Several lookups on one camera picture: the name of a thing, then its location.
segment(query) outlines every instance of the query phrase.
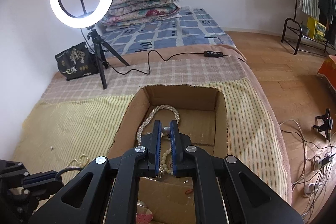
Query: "black metal rack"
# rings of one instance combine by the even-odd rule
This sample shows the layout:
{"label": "black metal rack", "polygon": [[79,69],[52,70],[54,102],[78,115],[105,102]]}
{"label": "black metal rack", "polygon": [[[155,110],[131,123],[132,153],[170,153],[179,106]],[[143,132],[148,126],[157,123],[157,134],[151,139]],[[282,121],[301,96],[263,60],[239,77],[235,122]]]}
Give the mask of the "black metal rack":
{"label": "black metal rack", "polygon": [[[306,35],[303,35],[303,34],[302,34],[302,28],[301,28],[301,25],[300,25],[300,23],[298,23],[298,22],[296,21],[296,14],[297,14],[297,0],[295,0],[294,19],[288,17],[288,18],[286,18],[285,23],[283,24],[283,33],[282,33],[281,43],[286,42],[288,45],[290,45],[290,47],[294,50],[294,55],[297,55],[297,52],[298,52],[298,51],[301,51],[301,52],[309,52],[309,53],[316,54],[316,55],[320,55],[320,56],[325,56],[325,53],[327,53],[328,55],[330,55],[330,54],[327,52],[327,48],[330,48],[330,49],[336,51],[336,48],[335,48],[333,45],[331,45],[331,44],[328,43],[328,40],[324,40],[323,42],[321,42],[321,41],[312,39],[312,38],[310,38],[310,37],[308,37],[308,36],[306,36]],[[291,22],[297,24],[297,25],[298,25],[298,29],[288,26],[288,25],[287,25],[288,21],[291,21]],[[296,42],[295,42],[295,41],[290,41],[289,39],[285,39],[285,35],[286,35],[286,30],[287,30],[287,29],[291,30],[293,33],[295,33],[295,34],[298,36],[298,40],[297,40]],[[315,49],[318,49],[318,50],[321,50],[321,51],[322,51],[322,49],[319,48],[319,47],[315,47],[315,46],[313,46],[313,45],[309,45],[309,44],[302,43],[302,42],[301,42],[302,38],[305,38],[305,39],[308,39],[308,40],[310,40],[310,41],[316,42],[316,43],[318,43],[318,44],[320,44],[320,45],[323,45],[323,46],[324,46],[323,54],[319,54],[319,53],[317,53],[317,52],[310,52],[310,51],[307,51],[307,50],[302,50],[302,49],[300,49],[300,46],[301,46],[301,45],[304,45],[304,46],[312,47],[312,48],[315,48]],[[293,46],[290,44],[290,42],[296,43],[296,47],[293,47]]]}

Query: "cardboard box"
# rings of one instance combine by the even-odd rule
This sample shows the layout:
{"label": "cardboard box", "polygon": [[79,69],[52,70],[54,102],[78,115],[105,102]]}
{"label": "cardboard box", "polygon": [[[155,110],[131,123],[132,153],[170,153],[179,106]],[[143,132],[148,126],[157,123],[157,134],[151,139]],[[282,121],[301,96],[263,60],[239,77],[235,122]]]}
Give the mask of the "cardboard box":
{"label": "cardboard box", "polygon": [[[108,158],[122,156],[136,146],[138,127],[155,106],[162,104],[175,107],[180,114],[179,131],[189,135],[192,144],[210,155],[224,158],[227,155],[227,114],[224,95],[215,88],[189,85],[152,85],[137,92],[131,101]],[[169,126],[175,119],[170,110],[158,111],[145,127],[143,134],[152,131],[154,120]],[[170,148],[167,137],[162,138],[161,153]],[[167,157],[167,166],[171,156]],[[153,221],[166,224],[195,223],[192,178],[175,178],[165,174],[162,179],[140,178],[138,200],[146,203],[153,212]]]}

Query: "striped yellow sheet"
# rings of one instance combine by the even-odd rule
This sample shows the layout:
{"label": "striped yellow sheet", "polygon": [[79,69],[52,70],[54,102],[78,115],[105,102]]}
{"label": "striped yellow sheet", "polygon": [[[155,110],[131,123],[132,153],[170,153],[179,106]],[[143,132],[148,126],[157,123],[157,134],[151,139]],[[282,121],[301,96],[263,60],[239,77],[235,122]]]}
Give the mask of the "striped yellow sheet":
{"label": "striped yellow sheet", "polygon": [[204,84],[218,88],[226,100],[228,154],[235,155],[287,201],[283,166],[272,119],[247,78]]}
{"label": "striped yellow sheet", "polygon": [[[33,174],[60,170],[71,160],[80,160],[82,154],[88,155],[89,161],[106,155],[132,98],[38,103],[23,124],[13,160],[22,161]],[[76,173],[65,173],[63,181],[68,182]]]}

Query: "baseboard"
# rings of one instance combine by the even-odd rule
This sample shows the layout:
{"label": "baseboard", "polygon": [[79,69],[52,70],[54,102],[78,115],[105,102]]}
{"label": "baseboard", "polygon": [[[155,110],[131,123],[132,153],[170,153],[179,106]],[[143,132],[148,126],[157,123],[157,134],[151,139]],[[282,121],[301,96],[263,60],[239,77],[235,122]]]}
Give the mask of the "baseboard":
{"label": "baseboard", "polygon": [[[226,27],[222,27],[222,29],[224,31],[227,32],[251,32],[251,33],[261,33],[261,34],[268,34],[268,35],[275,35],[277,37],[282,37],[282,33],[274,33],[274,32],[269,32],[269,31],[263,31],[263,30],[254,30],[254,29],[241,29],[241,28],[226,28]],[[291,31],[286,31],[286,36],[285,39],[288,40],[293,40],[293,41],[297,41],[298,36],[293,34]],[[312,42],[309,39],[306,38],[302,38],[302,42],[309,44],[309,45],[313,45],[315,47],[318,47],[320,49],[324,49],[324,46],[320,45],[320,44],[316,44],[315,42]]]}
{"label": "baseboard", "polygon": [[281,37],[282,33],[275,33],[263,30],[254,30],[254,29],[241,29],[241,28],[226,28],[222,27],[225,32],[252,32],[252,33],[261,33],[261,34],[269,34],[269,35],[276,35],[277,37]]}

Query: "power strip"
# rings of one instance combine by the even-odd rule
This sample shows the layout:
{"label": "power strip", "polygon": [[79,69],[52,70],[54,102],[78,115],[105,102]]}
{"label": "power strip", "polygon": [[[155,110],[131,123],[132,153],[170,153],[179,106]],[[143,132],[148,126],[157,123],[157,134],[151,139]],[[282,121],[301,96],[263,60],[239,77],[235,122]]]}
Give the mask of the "power strip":
{"label": "power strip", "polygon": [[307,184],[303,190],[306,196],[311,196],[313,193],[316,193],[323,185],[323,182],[310,183]]}
{"label": "power strip", "polygon": [[204,51],[205,57],[223,57],[223,52]]}

